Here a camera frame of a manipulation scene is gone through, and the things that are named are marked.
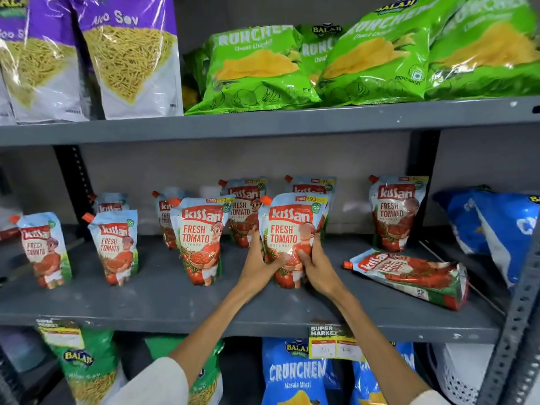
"price label on pouch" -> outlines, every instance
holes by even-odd
[[[36,320],[37,330],[49,345],[84,349],[83,335],[73,321]]]
[[[353,333],[345,326],[309,327],[309,359],[336,358],[361,361],[362,351],[356,345]]]

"plastic basket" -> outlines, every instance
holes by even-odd
[[[495,346],[433,343],[430,347],[429,363],[442,393],[456,405],[474,405]]]

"white sleeve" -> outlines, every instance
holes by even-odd
[[[429,390],[418,395],[410,405],[450,405],[450,402],[442,398],[438,392]]]
[[[186,374],[172,358],[159,358],[118,391],[109,405],[187,405]]]

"hand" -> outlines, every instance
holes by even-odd
[[[321,238],[319,235],[316,235],[313,239],[311,257],[309,257],[302,249],[299,249],[296,253],[306,268],[306,275],[309,282],[318,292],[333,299],[346,289],[345,285],[334,271],[330,259],[322,249]]]
[[[237,288],[246,293],[248,299],[252,299],[268,284],[268,281],[278,271],[278,268],[283,267],[286,260],[285,256],[281,255],[267,265],[261,256],[261,236],[259,231],[252,230],[250,235],[251,244],[237,284]]]

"forearm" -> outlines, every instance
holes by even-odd
[[[245,292],[233,288],[219,307],[169,354],[184,370],[190,388],[221,335],[248,300]]]
[[[347,321],[389,405],[409,405],[429,387],[369,319],[360,302],[344,288],[332,301]]]

